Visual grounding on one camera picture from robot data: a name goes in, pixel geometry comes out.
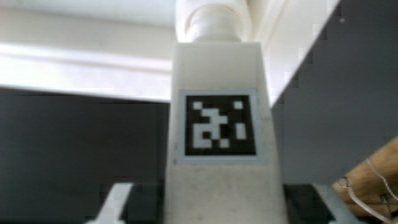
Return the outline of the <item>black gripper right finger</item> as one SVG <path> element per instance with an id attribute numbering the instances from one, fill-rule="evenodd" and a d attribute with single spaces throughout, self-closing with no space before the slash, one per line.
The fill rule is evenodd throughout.
<path id="1" fill-rule="evenodd" d="M 335 190 L 323 184 L 284 185 L 289 224 L 355 224 Z"/>

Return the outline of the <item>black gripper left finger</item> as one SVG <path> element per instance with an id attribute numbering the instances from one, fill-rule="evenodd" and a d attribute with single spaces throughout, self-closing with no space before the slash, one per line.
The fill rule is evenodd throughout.
<path id="1" fill-rule="evenodd" d="M 158 185 L 119 182 L 111 185 L 95 217 L 85 224 L 145 224 L 158 219 Z"/>

